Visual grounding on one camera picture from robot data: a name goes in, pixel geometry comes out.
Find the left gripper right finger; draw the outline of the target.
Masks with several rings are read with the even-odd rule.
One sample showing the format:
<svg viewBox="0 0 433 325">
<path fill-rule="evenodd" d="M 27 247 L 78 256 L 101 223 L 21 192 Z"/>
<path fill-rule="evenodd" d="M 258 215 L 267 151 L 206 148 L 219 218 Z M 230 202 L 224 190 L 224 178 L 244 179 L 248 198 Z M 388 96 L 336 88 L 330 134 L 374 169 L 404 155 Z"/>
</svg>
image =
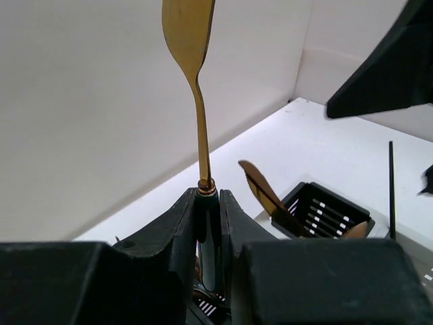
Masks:
<svg viewBox="0 0 433 325">
<path fill-rule="evenodd" d="M 220 192 L 233 324 L 431 324 L 432 303 L 389 239 L 280 240 Z"/>
</svg>

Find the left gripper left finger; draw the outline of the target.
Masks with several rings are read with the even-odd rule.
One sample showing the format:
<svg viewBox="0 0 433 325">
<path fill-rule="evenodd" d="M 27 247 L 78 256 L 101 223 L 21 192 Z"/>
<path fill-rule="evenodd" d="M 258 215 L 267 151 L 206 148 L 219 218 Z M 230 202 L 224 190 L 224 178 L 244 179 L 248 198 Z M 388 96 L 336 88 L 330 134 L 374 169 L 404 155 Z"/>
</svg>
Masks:
<svg viewBox="0 0 433 325">
<path fill-rule="evenodd" d="M 186 190 L 120 242 L 1 244 L 2 324 L 184 324 L 196 239 Z"/>
</svg>

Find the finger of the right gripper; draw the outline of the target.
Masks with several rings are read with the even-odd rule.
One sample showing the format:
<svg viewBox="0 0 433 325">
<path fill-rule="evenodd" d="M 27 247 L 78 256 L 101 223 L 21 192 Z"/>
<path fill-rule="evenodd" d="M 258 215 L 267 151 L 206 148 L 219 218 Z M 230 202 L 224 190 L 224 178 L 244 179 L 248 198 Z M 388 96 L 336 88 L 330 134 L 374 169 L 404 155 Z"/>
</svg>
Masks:
<svg viewBox="0 0 433 325">
<path fill-rule="evenodd" d="M 432 103 L 432 2 L 408 1 L 348 80 L 328 99 L 328 118 Z"/>
</svg>

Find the copper knife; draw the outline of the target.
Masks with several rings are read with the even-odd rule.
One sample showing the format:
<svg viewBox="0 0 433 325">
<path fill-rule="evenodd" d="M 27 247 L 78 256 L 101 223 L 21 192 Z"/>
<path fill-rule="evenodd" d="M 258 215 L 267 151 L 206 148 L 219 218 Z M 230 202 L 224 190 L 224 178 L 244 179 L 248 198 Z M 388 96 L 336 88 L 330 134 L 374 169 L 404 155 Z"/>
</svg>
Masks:
<svg viewBox="0 0 433 325">
<path fill-rule="evenodd" d="M 244 170 L 253 195 L 268 215 L 283 221 L 288 231 L 295 235 L 295 237 L 310 237 L 304 229 L 304 226 L 285 208 L 283 202 L 276 195 L 269 182 L 258 168 L 248 160 L 239 160 L 238 164 Z"/>
</svg>

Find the copper round spoon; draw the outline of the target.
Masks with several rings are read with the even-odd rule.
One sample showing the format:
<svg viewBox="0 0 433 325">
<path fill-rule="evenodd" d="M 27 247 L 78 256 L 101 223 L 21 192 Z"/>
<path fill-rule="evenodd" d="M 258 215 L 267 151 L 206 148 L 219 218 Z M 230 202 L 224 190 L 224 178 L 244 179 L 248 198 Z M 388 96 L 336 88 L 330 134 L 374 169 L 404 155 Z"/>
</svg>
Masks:
<svg viewBox="0 0 433 325">
<path fill-rule="evenodd" d="M 343 238 L 364 238 L 367 232 L 368 223 L 363 221 L 345 232 Z"/>
</svg>

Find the black chopstick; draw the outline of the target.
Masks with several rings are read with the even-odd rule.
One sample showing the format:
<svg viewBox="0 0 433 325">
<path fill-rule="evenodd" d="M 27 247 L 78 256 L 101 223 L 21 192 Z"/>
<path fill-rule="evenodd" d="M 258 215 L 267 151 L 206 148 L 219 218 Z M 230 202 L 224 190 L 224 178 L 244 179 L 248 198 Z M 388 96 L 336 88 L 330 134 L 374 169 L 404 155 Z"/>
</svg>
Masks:
<svg viewBox="0 0 433 325">
<path fill-rule="evenodd" d="M 389 210 L 390 210 L 390 238 L 396 240 L 396 215 L 394 194 L 394 148 L 393 141 L 388 142 L 389 155 Z"/>
</svg>

